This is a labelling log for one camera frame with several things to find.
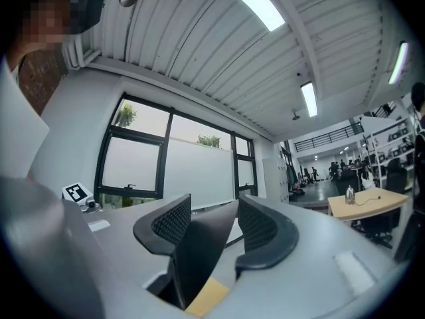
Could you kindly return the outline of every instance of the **black railing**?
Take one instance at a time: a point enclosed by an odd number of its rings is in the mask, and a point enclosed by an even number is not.
[[[310,140],[305,140],[302,142],[295,143],[295,149],[297,152],[302,152],[303,150],[317,148],[318,146],[324,146],[325,144],[330,144],[344,138],[355,136],[364,132],[363,127],[360,122],[346,126],[345,128],[338,129],[328,134],[324,134],[318,137],[314,137]]]
[[[389,102],[380,106],[378,110],[376,112],[372,112],[372,114],[374,117],[387,118],[391,115],[395,108],[396,106],[394,105],[394,102]]]

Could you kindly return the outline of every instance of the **light wood desk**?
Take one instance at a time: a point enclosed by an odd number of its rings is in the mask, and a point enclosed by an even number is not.
[[[408,196],[381,188],[372,188],[355,194],[355,201],[364,205],[348,205],[345,203],[345,195],[328,197],[328,214],[344,221],[364,219],[391,211],[406,204]]]

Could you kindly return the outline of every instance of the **white cabinet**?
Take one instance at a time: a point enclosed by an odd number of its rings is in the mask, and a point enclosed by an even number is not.
[[[287,203],[289,191],[285,161],[282,158],[264,158],[263,166],[267,198]]]

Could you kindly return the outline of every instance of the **white cloth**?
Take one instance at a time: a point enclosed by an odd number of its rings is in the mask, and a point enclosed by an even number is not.
[[[0,175],[27,177],[47,134],[48,126],[22,94],[3,58],[0,63]]]

